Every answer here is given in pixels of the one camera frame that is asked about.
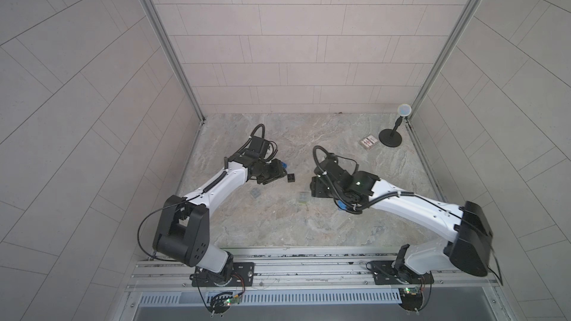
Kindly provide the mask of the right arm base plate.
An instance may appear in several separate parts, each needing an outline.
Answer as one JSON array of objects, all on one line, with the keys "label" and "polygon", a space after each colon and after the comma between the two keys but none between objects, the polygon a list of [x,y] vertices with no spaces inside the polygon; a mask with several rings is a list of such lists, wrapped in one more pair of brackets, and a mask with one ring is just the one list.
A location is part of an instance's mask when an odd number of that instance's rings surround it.
[{"label": "right arm base plate", "polygon": [[366,264],[376,285],[432,285],[431,273],[417,274],[406,266],[394,268],[390,261],[371,261]]}]

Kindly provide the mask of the grey lego brick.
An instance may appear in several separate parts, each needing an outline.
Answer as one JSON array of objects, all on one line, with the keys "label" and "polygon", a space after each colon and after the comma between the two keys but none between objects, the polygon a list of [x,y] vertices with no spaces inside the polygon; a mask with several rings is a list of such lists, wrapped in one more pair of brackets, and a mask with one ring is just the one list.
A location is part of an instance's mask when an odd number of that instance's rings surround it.
[{"label": "grey lego brick", "polygon": [[258,188],[252,189],[250,193],[254,199],[258,199],[261,196],[261,192]]}]

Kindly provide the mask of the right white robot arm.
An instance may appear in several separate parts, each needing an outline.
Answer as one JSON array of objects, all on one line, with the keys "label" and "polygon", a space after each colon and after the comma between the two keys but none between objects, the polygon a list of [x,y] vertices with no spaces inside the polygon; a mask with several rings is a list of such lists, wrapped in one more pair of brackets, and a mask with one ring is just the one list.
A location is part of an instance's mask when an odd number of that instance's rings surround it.
[{"label": "right white robot arm", "polygon": [[312,196],[333,199],[343,211],[361,215],[368,209],[398,215],[438,235],[422,245],[401,246],[392,265],[380,272],[401,283],[428,282],[436,270],[457,269],[471,276],[492,273],[493,233],[483,209],[473,202],[448,204],[403,190],[372,173],[349,173],[337,158],[318,162],[310,184]]}]

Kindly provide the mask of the light blue long lego brick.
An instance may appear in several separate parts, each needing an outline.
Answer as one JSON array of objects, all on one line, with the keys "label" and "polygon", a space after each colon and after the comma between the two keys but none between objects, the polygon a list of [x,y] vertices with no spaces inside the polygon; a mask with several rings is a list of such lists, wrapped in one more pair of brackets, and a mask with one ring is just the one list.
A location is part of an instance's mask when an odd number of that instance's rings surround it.
[{"label": "light blue long lego brick", "polygon": [[337,200],[335,203],[340,210],[347,210],[347,206],[342,201]]}]

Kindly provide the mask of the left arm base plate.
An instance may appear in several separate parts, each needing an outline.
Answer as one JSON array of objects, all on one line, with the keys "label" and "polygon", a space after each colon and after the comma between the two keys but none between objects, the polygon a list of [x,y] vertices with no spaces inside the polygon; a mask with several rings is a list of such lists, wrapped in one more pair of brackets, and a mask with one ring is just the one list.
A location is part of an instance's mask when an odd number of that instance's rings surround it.
[{"label": "left arm base plate", "polygon": [[219,273],[199,268],[190,276],[193,287],[250,287],[253,284],[255,264],[252,262],[228,262]]}]

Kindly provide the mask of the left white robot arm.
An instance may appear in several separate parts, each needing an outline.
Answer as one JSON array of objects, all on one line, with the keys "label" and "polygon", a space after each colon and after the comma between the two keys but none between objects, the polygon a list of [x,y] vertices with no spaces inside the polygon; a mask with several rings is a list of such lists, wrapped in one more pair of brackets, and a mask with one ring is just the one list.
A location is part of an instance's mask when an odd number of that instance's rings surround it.
[{"label": "left white robot arm", "polygon": [[[215,285],[227,285],[239,275],[234,271],[233,255],[211,243],[210,217],[222,203],[248,181],[266,185],[287,176],[287,165],[276,158],[277,144],[262,135],[250,135],[246,143],[201,187],[185,196],[169,197],[162,208],[143,218],[137,242],[148,257],[161,262],[180,262],[195,271],[207,272]],[[151,216],[159,214],[152,248],[163,254],[158,258],[141,243],[141,229]]]}]

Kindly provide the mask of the lime green lego brick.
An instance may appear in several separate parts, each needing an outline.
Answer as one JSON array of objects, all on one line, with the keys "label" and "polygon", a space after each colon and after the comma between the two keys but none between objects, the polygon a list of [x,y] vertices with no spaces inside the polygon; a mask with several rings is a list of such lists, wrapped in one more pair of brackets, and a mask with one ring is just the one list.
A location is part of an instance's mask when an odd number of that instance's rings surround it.
[{"label": "lime green lego brick", "polygon": [[297,202],[300,204],[306,204],[310,198],[311,194],[309,192],[299,192],[297,196]]}]

